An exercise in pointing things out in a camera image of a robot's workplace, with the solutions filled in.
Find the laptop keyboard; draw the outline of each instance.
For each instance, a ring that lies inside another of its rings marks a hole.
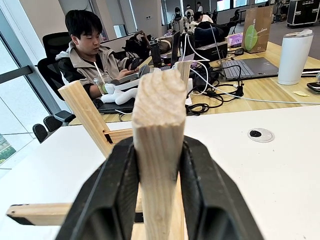
[[[241,67],[241,77],[246,76],[254,76],[255,74],[251,71],[251,69],[241,60],[232,60],[223,62],[224,67],[226,68],[225,71],[228,71],[231,77],[238,77],[239,76],[239,67],[235,65],[239,65]]]

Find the paper bag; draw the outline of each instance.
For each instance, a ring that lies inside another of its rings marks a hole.
[[[248,53],[267,50],[273,6],[247,9],[242,37],[242,47]]]

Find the green circle logo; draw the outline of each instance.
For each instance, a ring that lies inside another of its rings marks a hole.
[[[244,37],[245,49],[250,51],[251,49],[254,48],[254,46],[256,45],[257,41],[258,41],[257,30],[255,29],[254,25],[250,25],[247,28],[246,33],[245,33],[245,37]]]

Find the desk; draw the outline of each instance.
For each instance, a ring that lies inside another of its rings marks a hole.
[[[312,124],[319,114],[320,106],[305,106],[186,118],[185,135],[206,145],[235,181],[265,240],[319,239],[320,161],[314,150],[320,128]],[[117,130],[131,123],[108,126]],[[247,132],[256,127],[272,131],[274,141],[250,140]],[[20,225],[5,216],[8,207],[72,202],[103,160],[83,126],[59,128],[0,179],[0,239],[54,239],[58,226]],[[143,236],[139,228],[135,234]]]
[[[241,56],[235,57],[235,59],[249,59],[249,58],[259,58],[263,57],[269,60],[272,64],[279,67],[281,58],[281,46],[268,42],[267,50],[259,53],[244,53]],[[320,60],[312,57],[308,57],[305,67],[306,68],[318,68],[320,66]],[[307,83],[314,81],[315,78],[304,77],[301,81],[295,85],[280,85],[278,84],[278,77],[267,77],[259,79],[244,80],[244,97],[251,99],[261,99],[261,100],[273,100],[273,101],[285,101],[285,102],[313,102],[320,103],[320,95],[309,90]],[[234,91],[233,87],[221,87],[223,91]],[[303,97],[298,96],[292,92],[303,91],[310,96]],[[210,106],[216,106],[220,102],[214,98],[209,98],[203,95],[192,95],[192,103],[207,103]],[[270,102],[257,102],[249,101],[244,99],[236,99],[231,102],[226,102],[218,108],[211,108],[206,114],[220,114],[220,113],[230,113],[230,112],[242,112],[242,111],[252,111],[252,110],[263,110],[263,109],[279,109],[279,108],[290,108],[290,107],[300,107],[301,104],[286,104],[286,103],[270,103]],[[118,114],[103,114],[102,115],[106,123],[119,122]],[[131,115],[125,115],[122,118],[123,121],[130,121]],[[74,119],[71,125],[78,125],[80,122]]]

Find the white tumbler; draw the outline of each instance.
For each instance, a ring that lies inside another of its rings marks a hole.
[[[294,85],[300,81],[313,38],[314,34],[310,29],[284,35],[278,73],[279,84]]]

